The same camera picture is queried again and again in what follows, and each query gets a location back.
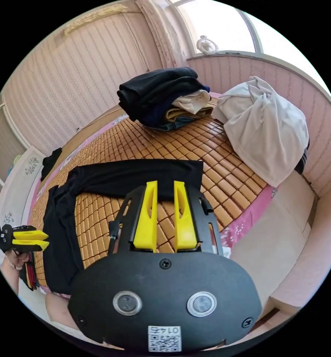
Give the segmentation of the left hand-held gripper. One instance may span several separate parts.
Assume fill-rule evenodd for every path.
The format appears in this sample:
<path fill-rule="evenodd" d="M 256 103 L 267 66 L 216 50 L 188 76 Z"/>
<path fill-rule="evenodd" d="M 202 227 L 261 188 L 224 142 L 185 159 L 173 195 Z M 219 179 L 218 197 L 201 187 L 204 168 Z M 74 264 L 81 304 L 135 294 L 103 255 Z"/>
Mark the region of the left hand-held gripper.
<path fill-rule="evenodd" d="M 5 224 L 0 231 L 0 250 L 4 253 L 4 259 L 0 265 L 0 271 L 13 291 L 19 291 L 19 282 L 25 283 L 27 288 L 35 290 L 37 288 L 36 272 L 34 267 L 34 253 L 45 250 L 49 242 L 45 241 L 48 235 L 33 226 L 12 227 Z M 29 253 L 29 261 L 26 262 L 22 270 L 13 268 L 6 252 L 15 250 L 19 253 Z"/>

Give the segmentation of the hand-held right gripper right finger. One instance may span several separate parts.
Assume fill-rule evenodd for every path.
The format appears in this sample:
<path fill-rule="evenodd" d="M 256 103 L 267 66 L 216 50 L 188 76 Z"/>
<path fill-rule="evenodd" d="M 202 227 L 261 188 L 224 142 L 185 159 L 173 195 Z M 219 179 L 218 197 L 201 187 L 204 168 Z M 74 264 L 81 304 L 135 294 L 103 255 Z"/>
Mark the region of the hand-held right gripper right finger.
<path fill-rule="evenodd" d="M 190 200 L 185 183 L 174 181 L 174 249 L 176 252 L 197 248 L 198 241 L 195 233 Z"/>

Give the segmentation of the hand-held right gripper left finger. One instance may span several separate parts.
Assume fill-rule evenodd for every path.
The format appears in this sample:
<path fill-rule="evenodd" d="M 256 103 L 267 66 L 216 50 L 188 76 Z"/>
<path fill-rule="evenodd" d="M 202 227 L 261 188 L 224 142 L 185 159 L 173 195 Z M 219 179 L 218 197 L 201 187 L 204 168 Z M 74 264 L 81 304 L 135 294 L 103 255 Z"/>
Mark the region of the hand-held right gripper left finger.
<path fill-rule="evenodd" d="M 139 219 L 133 239 L 138 250 L 156 252 L 157 244 L 157 181 L 146 183 Z"/>

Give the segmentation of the person's left hand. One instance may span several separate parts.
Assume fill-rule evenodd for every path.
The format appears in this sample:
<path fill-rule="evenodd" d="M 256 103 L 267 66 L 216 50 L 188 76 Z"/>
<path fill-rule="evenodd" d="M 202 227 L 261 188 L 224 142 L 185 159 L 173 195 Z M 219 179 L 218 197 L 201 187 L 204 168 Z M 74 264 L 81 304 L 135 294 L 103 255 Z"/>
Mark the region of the person's left hand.
<path fill-rule="evenodd" d="M 29 253 L 19 253 L 15 250 L 9 250 L 6 252 L 6 258 L 13 268 L 20 271 L 24 264 L 29 261 Z"/>

